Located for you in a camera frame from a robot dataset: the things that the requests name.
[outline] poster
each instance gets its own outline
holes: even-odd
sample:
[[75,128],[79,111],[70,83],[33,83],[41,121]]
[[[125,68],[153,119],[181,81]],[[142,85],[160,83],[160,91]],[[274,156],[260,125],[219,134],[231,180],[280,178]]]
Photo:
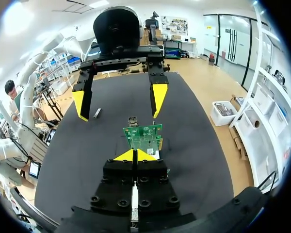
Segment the poster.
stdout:
[[188,35],[188,20],[179,17],[162,16],[163,34]]

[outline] glass door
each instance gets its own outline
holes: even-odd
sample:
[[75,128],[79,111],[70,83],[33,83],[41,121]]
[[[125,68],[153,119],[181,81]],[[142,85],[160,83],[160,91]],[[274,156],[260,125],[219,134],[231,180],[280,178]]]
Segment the glass door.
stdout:
[[217,65],[231,78],[242,84],[250,50],[249,19],[220,16],[220,35]]
[[214,55],[216,61],[219,43],[219,24],[218,16],[204,16],[205,35],[204,35],[204,52],[208,57]]

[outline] workbench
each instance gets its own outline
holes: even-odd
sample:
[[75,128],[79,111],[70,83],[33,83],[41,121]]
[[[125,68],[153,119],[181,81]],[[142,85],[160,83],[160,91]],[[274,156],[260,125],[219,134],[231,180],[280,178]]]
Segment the workbench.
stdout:
[[[169,88],[157,124],[163,124],[160,152],[182,214],[202,217],[233,198],[233,186],[217,135],[194,93],[176,73],[166,73]],[[153,123],[148,74],[93,81],[88,122],[74,103],[66,112],[45,156],[35,206],[55,221],[71,206],[89,209],[103,165],[129,149],[123,133],[128,117]],[[98,119],[93,119],[98,108]]]

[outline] cardboard box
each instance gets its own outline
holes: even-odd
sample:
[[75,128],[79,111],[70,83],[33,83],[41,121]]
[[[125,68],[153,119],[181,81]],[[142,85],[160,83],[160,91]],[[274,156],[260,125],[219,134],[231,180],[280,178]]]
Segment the cardboard box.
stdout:
[[241,141],[241,138],[240,137],[236,137],[235,139],[234,139],[234,141],[235,141],[235,143],[236,143],[236,147],[237,147],[237,149],[241,149],[241,148],[244,148],[244,146],[243,146],[243,142]]
[[241,148],[241,159],[247,161],[248,155],[245,148]]
[[241,106],[235,101],[235,96],[232,95],[232,99],[231,99],[231,104],[234,106],[234,108],[237,110],[237,112],[239,111],[239,109],[241,108]]
[[171,39],[172,40],[181,40],[181,35],[172,35]]
[[[162,33],[161,33],[160,29],[156,29],[155,33],[156,33],[156,37],[157,38],[160,38],[162,36]],[[162,41],[158,41],[157,44],[158,45],[162,45],[163,42]],[[148,29],[144,29],[144,35],[140,39],[140,45],[150,45]]]
[[232,136],[233,139],[239,137],[239,134],[237,133],[235,127],[229,129],[229,132],[231,133],[231,136]]

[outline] wooden floor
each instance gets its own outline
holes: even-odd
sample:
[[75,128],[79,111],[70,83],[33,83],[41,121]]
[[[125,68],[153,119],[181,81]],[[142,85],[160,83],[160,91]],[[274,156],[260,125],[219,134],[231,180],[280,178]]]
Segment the wooden floor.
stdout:
[[[230,101],[232,94],[244,97],[246,91],[223,70],[215,66],[209,66],[208,62],[202,59],[166,60],[165,64],[170,64],[171,71],[179,72],[209,117],[226,157],[232,178],[234,196],[238,195],[246,187],[253,186],[250,164],[248,161],[239,158],[239,151],[229,133],[228,126],[216,127],[210,118],[212,102],[219,100]],[[133,67],[133,69],[137,68],[142,70],[141,66]],[[118,75],[117,73],[110,73],[111,77]],[[95,79],[103,78],[108,78],[108,75],[98,74],[95,77]],[[65,114],[69,106],[73,103],[71,90],[70,87],[63,95],[56,98],[63,114]],[[48,119],[56,118],[55,114],[46,104],[42,103],[40,108],[46,113]],[[32,202],[34,201],[34,191],[26,194],[26,188],[21,187],[19,190],[24,196],[32,200]]]

